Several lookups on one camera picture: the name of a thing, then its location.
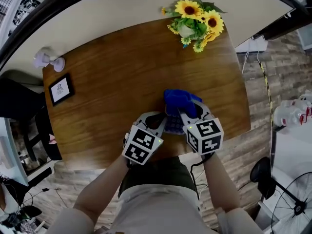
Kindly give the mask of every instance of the small white lamp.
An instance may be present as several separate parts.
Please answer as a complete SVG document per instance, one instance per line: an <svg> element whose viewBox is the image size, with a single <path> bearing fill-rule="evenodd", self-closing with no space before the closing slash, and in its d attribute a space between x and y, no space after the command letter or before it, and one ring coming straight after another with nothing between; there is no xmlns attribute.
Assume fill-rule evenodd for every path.
<svg viewBox="0 0 312 234"><path fill-rule="evenodd" d="M34 57L34 66L42 69L48 64L53 65L56 72L61 72L65 67L65 59L60 57L56 60L50 60L50 57L44 51L39 50Z"/></svg>

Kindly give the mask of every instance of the white shirt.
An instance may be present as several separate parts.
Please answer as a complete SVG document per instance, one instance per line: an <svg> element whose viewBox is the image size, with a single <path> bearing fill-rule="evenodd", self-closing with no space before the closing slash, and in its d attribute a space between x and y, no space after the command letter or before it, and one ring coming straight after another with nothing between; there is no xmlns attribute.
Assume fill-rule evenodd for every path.
<svg viewBox="0 0 312 234"><path fill-rule="evenodd" d="M111 229L101 234L215 234L206 226L194 191L168 185L139 185L125 190ZM218 215L223 234L261 234L243 209ZM92 234L94 224L83 212L65 209L47 234Z"/></svg>
<svg viewBox="0 0 312 234"><path fill-rule="evenodd" d="M11 213L15 213L20 209L19 204L11 196L5 185L1 185L4 193L5 199L5 209L4 211L0 208L0 222L6 220Z"/></svg>

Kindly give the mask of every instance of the sunflower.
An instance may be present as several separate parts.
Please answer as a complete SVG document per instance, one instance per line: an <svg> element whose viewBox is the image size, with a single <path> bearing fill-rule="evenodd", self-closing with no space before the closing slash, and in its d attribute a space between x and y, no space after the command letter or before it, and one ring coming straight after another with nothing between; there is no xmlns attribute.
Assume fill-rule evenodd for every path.
<svg viewBox="0 0 312 234"><path fill-rule="evenodd" d="M213 41L216 37L220 36L219 32L208 32L205 35L203 41L200 43L200 47L204 48L209 41Z"/></svg>
<svg viewBox="0 0 312 234"><path fill-rule="evenodd" d="M206 24L210 27L212 32L222 32L223 31L223 20L218 12L215 10L211 10L207 13L208 20L206 20Z"/></svg>
<svg viewBox="0 0 312 234"><path fill-rule="evenodd" d="M192 40L190 38L184 38L184 37L181 38L181 42L186 45L189 45L191 41Z"/></svg>
<svg viewBox="0 0 312 234"><path fill-rule="evenodd" d="M162 8L161 8L161 13L162 13L163 15L165 15L166 12L167 12L167 11L166 11L166 8L165 8L165 7L162 7Z"/></svg>
<svg viewBox="0 0 312 234"><path fill-rule="evenodd" d="M172 25L167 25L167 27L168 27L168 29L170 29L175 35L178 35L178 34L179 34L179 32L178 32L175 28L173 28Z"/></svg>
<svg viewBox="0 0 312 234"><path fill-rule="evenodd" d="M200 17L199 17L198 20L199 20L201 23L207 24L208 19L209 19L209 14L208 14L207 11L205 11L203 14L200 15Z"/></svg>
<svg viewBox="0 0 312 234"><path fill-rule="evenodd" d="M175 12L180 13L182 18L198 19L203 13L203 9L195 1L180 0L175 6Z"/></svg>
<svg viewBox="0 0 312 234"><path fill-rule="evenodd" d="M196 53L202 52L202 51L204 50L204 48L201 47L200 44L199 44L198 42L196 42L196 43L194 44L193 49L194 49L194 51L195 51Z"/></svg>

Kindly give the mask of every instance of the black chair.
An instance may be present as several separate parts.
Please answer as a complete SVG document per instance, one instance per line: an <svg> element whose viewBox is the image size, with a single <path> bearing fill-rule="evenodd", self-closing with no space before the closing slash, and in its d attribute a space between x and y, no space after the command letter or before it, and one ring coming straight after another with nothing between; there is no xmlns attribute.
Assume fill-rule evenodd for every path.
<svg viewBox="0 0 312 234"><path fill-rule="evenodd" d="M61 160L56 144L50 145L50 136L53 134L48 111L45 104L44 93L37 94L19 83L7 79L0 79L0 117L14 119L20 122L25 146L32 161L37 158L33 147L42 141L47 155L52 160ZM33 139L28 137L29 120L35 117L38 135Z"/></svg>

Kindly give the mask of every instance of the white bottle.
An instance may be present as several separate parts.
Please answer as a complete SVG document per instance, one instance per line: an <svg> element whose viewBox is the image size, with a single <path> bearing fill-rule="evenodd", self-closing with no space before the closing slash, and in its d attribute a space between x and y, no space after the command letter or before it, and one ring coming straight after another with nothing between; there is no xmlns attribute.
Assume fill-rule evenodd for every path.
<svg viewBox="0 0 312 234"><path fill-rule="evenodd" d="M300 117L303 114L305 114L305 112L295 106L278 106L274 110L273 122L277 126L292 127L300 125Z"/></svg>
<svg viewBox="0 0 312 234"><path fill-rule="evenodd" d="M300 100L308 100L309 102L312 102L312 91L306 90L303 95L299 97Z"/></svg>
<svg viewBox="0 0 312 234"><path fill-rule="evenodd" d="M281 102L281 106L283 107L295 106L299 108L301 111L306 112L307 107L312 107L312 104L308 100L294 99L294 100L283 100Z"/></svg>

